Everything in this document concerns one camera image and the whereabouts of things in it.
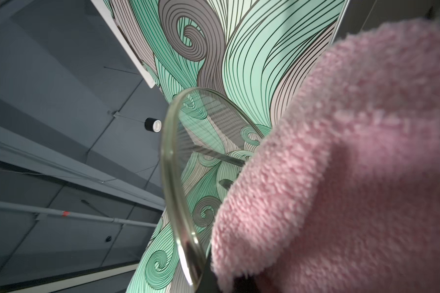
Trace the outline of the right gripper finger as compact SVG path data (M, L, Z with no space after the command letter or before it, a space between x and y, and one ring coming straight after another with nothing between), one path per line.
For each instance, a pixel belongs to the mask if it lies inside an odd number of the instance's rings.
M221 293L221 290L217 284L216 275L211 269L211 253L209 253L207 256L207 262L204 266L202 277L200 279L198 288L196 289L196 293Z

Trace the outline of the glass lid of black pan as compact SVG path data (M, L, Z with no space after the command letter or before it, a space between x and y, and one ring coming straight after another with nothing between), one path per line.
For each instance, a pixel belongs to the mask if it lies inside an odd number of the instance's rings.
M216 214L270 128L211 89L183 90L170 104L160 167L182 277L196 292Z

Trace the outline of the pink microfibre cloth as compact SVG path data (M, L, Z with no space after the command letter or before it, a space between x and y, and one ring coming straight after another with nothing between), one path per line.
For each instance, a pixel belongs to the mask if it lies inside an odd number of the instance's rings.
M440 293L440 22L332 45L221 205L223 293Z

